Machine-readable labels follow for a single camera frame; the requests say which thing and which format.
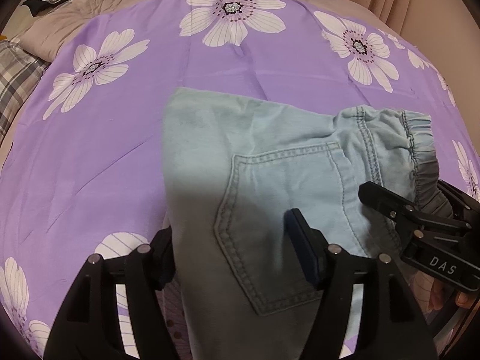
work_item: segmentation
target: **metal screw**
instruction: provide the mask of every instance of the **metal screw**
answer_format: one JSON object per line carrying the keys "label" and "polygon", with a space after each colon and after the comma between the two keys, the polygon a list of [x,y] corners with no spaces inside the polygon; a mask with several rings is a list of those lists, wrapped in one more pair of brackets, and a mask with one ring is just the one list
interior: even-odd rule
{"label": "metal screw", "polygon": [[386,253],[380,253],[380,256],[378,256],[378,259],[384,264],[388,264],[392,262],[392,258]]}
{"label": "metal screw", "polygon": [[342,248],[337,244],[328,245],[328,251],[333,254],[339,254],[342,251]]}
{"label": "metal screw", "polygon": [[98,253],[91,254],[90,256],[88,256],[87,261],[88,261],[90,264],[96,264],[97,262],[100,261],[100,255],[99,255]]}
{"label": "metal screw", "polygon": [[150,252],[150,249],[152,249],[150,247],[150,245],[148,244],[142,244],[140,245],[138,248],[137,248],[137,252],[141,253],[141,254],[145,254],[145,253],[148,253]]}
{"label": "metal screw", "polygon": [[415,231],[413,232],[413,235],[414,235],[415,237],[421,239],[421,238],[423,238],[423,231],[421,231],[421,230],[415,230]]}

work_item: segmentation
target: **teal fabric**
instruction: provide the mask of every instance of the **teal fabric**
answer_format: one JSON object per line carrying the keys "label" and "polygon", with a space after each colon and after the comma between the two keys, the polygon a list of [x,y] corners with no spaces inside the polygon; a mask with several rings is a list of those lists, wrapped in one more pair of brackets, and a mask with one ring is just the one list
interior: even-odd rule
{"label": "teal fabric", "polygon": [[[391,222],[361,204],[359,185],[374,181],[421,209],[451,212],[436,187],[430,117],[418,112],[359,106],[319,115],[180,88],[166,106],[162,156],[196,358],[299,356],[321,293],[285,235],[286,210],[301,209],[351,254],[387,252],[399,264]],[[346,339],[361,303],[355,291]]]}

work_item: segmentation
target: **fingernail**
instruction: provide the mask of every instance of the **fingernail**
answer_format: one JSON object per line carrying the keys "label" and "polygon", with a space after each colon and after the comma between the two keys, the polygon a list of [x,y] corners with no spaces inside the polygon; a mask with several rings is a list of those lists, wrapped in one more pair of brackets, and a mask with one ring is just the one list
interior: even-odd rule
{"label": "fingernail", "polygon": [[457,298],[457,303],[464,304],[468,300],[469,300],[469,296],[467,294],[464,294],[463,292],[460,292],[460,295]]}

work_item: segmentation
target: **folded checkered cloth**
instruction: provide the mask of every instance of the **folded checkered cloth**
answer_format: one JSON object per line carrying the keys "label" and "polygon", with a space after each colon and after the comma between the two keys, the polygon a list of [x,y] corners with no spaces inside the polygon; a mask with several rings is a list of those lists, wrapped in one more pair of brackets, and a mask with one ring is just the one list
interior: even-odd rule
{"label": "folded checkered cloth", "polygon": [[0,40],[0,143],[49,65],[17,43]]}

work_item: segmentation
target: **purple fabric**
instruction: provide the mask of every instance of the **purple fabric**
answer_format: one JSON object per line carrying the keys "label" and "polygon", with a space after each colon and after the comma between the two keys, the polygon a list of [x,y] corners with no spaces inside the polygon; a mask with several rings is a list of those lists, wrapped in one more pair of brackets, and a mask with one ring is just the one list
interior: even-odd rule
{"label": "purple fabric", "polygon": [[[93,18],[63,47],[27,104],[0,178],[2,301],[39,353],[86,257],[113,233],[131,249],[161,228],[162,114],[178,86],[321,114],[359,104],[430,114],[440,177],[478,197],[477,155],[435,68],[402,39],[317,11],[294,0],[149,0]],[[223,26],[229,18],[237,21]]]}

